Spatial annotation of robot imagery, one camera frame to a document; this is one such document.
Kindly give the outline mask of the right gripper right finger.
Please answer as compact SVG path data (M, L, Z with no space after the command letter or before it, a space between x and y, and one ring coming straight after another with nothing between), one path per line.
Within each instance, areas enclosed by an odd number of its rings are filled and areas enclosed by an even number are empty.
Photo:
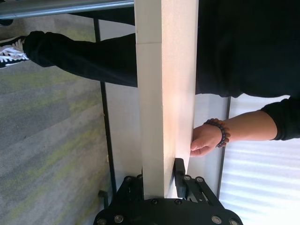
M212 207L221 206L221 202L217 199L203 177L197 176L192 178L186 174L182 158L175 158L174 160L174 179L179 198Z

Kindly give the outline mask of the person left hand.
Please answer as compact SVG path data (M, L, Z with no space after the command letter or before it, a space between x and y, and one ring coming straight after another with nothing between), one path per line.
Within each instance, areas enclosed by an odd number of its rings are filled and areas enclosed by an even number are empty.
M203 157L213 151L222 139L221 130L213 125L204 124L193 130L190 147L191 157Z

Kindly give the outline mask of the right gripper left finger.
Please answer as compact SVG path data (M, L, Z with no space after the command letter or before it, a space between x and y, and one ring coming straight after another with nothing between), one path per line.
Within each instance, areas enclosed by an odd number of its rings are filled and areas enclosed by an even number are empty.
M117 191L116 203L137 203L144 201L143 175L126 176Z

